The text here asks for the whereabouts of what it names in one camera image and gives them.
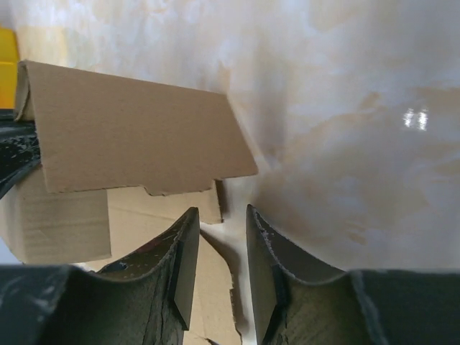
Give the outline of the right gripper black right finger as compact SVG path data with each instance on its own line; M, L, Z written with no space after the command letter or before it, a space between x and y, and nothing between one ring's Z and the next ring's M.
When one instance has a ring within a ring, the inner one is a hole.
M259 344L457 344L459 273L348 270L284 237L247 207Z

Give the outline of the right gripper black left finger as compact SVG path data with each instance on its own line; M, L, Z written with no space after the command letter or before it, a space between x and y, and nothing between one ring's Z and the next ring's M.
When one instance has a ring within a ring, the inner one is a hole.
M190 327L200 236L189 208L168 230L98 272L1 267L3 344L181 344Z

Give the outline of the brown cardboard paper box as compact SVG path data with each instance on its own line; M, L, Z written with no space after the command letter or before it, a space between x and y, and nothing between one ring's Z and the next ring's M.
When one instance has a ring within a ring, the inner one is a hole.
M228 98L22 61L12 110L15 121L35 123L41 157L1 198L1 238L16 265L98 272L195 207L198 258L181 344L239 344L229 268L201 233L223 220L221 183L258 172Z

